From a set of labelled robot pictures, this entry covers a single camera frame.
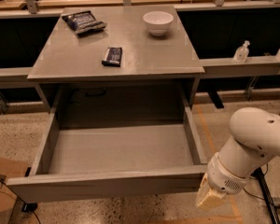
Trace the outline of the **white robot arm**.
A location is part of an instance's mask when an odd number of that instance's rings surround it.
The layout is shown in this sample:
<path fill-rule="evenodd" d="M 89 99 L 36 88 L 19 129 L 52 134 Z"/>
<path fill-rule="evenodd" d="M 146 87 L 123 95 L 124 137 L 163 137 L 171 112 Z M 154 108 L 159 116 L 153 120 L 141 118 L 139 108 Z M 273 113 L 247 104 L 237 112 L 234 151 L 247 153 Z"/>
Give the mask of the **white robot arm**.
<path fill-rule="evenodd" d="M 280 116 L 245 107 L 230 119 L 231 137 L 207 164 L 196 206 L 209 211 L 229 195 L 239 193 L 251 174 L 275 157 L 280 157 Z"/>

